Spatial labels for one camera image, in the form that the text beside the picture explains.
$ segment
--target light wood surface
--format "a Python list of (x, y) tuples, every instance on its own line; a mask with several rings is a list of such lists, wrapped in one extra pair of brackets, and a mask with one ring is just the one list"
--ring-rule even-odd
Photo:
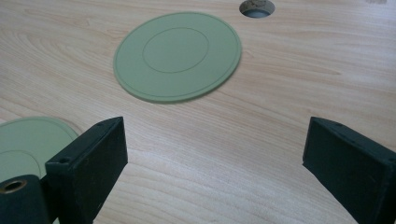
[[(124, 117), (129, 164), (98, 224), (356, 223), (302, 166), (304, 143), (317, 116), (396, 150), (396, 1), (273, 2), (251, 19), (240, 0), (0, 0), (0, 122), (50, 116), (82, 133)], [(241, 62), (202, 98), (138, 100), (115, 50), (178, 11), (227, 21)]]

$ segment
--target round hole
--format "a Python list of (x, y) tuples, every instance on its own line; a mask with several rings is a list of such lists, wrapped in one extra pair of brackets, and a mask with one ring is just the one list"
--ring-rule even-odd
[(239, 11), (250, 18), (264, 18), (274, 13), (275, 5), (269, 0), (247, 0), (241, 4)]
[(59, 163), (67, 163), (67, 162), (69, 162), (69, 161), (70, 161), (69, 158), (61, 158), (61, 159), (59, 160)]
[(0, 193), (13, 193), (17, 190), (23, 189), (26, 186), (26, 180), (15, 180), (10, 183), (7, 183), (2, 189), (0, 189)]

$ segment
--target green disc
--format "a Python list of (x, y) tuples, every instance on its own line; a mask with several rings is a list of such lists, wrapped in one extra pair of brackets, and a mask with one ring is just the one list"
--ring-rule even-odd
[(0, 124), (0, 182), (46, 174), (45, 162), (78, 135), (58, 119), (34, 117)]
[(241, 43), (210, 15), (182, 12), (147, 21), (114, 56), (114, 73), (132, 95), (155, 103), (189, 100), (214, 90), (235, 70)]

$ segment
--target green rubber disc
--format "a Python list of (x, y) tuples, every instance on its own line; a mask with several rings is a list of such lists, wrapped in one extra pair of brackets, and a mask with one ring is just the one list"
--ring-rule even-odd
[(129, 33), (114, 56), (114, 73), (132, 95), (154, 103), (190, 100), (233, 73), (241, 43), (226, 22), (182, 12), (147, 21)]
[(46, 174), (45, 162), (78, 135), (58, 119), (34, 117), (0, 124), (0, 182)]

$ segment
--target wooden table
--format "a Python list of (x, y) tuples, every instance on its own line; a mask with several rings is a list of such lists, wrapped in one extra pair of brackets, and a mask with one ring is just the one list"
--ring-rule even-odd
[[(123, 116), (129, 164), (95, 223), (356, 223), (302, 166), (312, 116), (396, 150), (396, 1), (274, 0), (264, 19), (230, 0), (1, 0), (0, 121)], [(233, 76), (183, 104), (128, 94), (121, 40), (179, 11), (227, 21)]]

